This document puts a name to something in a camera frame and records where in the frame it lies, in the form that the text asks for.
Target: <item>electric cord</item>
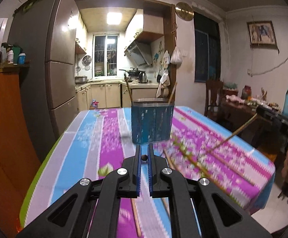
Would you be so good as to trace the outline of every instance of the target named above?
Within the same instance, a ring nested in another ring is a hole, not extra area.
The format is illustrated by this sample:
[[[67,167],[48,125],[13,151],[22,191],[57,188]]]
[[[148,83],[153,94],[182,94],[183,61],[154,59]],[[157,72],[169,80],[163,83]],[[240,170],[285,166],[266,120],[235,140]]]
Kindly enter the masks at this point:
[[[275,67],[273,67],[273,68],[271,68],[271,69],[269,69],[269,70],[266,70],[266,71],[264,71],[264,72],[252,73],[252,74],[250,74],[250,76],[253,77],[253,76],[263,75],[263,74],[265,74],[265,73],[271,72],[271,71],[273,71],[274,69],[277,69],[277,68],[279,68],[280,66],[282,66],[282,65],[283,65],[284,63],[286,63],[287,61],[288,61],[288,57],[285,59],[285,61],[283,61],[282,63],[278,64],[277,66],[275,66]]]

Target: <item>window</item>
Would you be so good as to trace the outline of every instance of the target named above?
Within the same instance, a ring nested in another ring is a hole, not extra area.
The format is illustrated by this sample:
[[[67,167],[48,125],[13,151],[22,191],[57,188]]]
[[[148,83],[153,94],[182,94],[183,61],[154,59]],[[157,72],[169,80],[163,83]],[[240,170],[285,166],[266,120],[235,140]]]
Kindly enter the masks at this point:
[[[195,82],[219,80],[221,48],[219,25],[215,21],[194,13],[195,28]]]
[[[116,76],[117,35],[93,37],[93,76]]]

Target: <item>framed picture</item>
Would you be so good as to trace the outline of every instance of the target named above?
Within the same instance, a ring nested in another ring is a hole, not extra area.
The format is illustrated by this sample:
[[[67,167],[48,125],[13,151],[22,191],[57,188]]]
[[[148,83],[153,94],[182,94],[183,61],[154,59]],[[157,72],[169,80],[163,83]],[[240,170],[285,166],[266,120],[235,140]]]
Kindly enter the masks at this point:
[[[271,21],[252,21],[247,23],[252,48],[271,48],[278,50],[276,36]]]

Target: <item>ceiling light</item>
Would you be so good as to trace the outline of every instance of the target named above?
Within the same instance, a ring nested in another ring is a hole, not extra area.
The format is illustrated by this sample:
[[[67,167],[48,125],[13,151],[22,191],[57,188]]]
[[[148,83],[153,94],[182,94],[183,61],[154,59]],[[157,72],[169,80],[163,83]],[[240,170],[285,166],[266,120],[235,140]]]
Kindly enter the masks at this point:
[[[107,44],[114,44],[114,43],[115,43],[115,39],[114,38],[108,38]]]
[[[108,25],[119,25],[122,19],[122,13],[120,12],[109,12],[107,15]]]

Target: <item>tiled floor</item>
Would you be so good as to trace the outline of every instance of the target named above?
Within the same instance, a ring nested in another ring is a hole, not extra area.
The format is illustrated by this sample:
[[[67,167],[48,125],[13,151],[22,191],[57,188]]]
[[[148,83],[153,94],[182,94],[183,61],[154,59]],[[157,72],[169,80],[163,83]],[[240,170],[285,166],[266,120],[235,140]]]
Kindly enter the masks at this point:
[[[278,199],[280,192],[281,189],[274,183],[265,208],[252,215],[270,233],[288,225],[288,198]]]

